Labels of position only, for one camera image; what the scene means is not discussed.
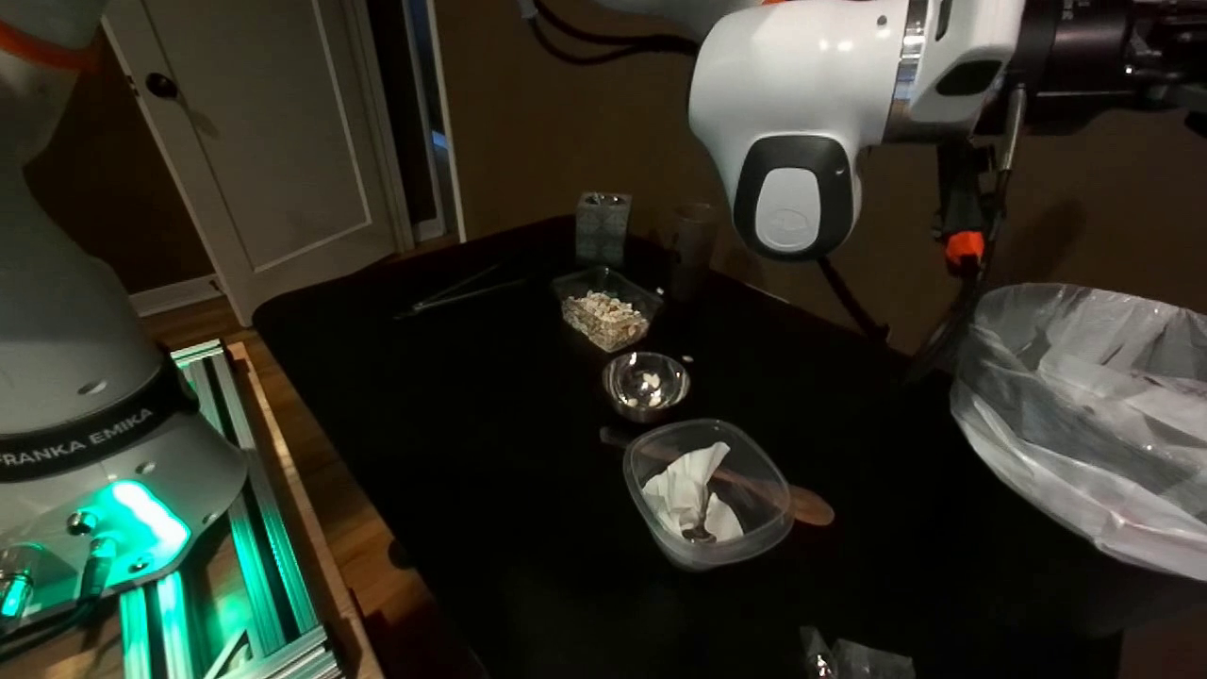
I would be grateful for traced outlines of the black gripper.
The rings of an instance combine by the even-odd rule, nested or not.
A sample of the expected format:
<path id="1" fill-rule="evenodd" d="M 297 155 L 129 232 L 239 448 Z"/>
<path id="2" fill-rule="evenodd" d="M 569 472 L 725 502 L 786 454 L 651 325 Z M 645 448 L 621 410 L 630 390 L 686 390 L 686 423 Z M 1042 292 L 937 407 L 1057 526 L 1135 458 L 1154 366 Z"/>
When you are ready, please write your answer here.
<path id="1" fill-rule="evenodd" d="M 1207 0 L 1026 0 L 1016 85 L 1035 132 L 1133 109 L 1207 136 Z"/>

